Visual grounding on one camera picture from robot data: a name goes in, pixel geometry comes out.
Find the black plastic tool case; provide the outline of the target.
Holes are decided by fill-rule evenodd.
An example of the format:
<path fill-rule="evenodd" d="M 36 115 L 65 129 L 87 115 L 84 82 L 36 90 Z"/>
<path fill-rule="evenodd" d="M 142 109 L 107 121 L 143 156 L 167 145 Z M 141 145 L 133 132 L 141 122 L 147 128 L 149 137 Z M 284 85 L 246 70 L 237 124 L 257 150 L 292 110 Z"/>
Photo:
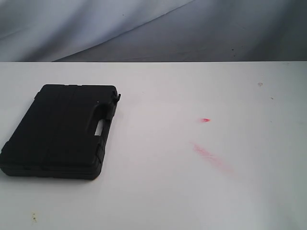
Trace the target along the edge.
<path fill-rule="evenodd" d="M 120 94 L 113 85 L 46 84 L 0 153 L 8 176 L 93 180 Z"/>

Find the grey backdrop cloth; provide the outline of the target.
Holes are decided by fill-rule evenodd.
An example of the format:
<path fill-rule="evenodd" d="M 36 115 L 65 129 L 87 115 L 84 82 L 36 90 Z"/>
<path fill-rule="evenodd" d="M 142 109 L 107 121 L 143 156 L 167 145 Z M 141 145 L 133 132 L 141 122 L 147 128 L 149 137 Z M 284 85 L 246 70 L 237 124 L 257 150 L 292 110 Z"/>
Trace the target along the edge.
<path fill-rule="evenodd" d="M 303 61 L 304 0 L 3 0 L 2 62 Z"/>

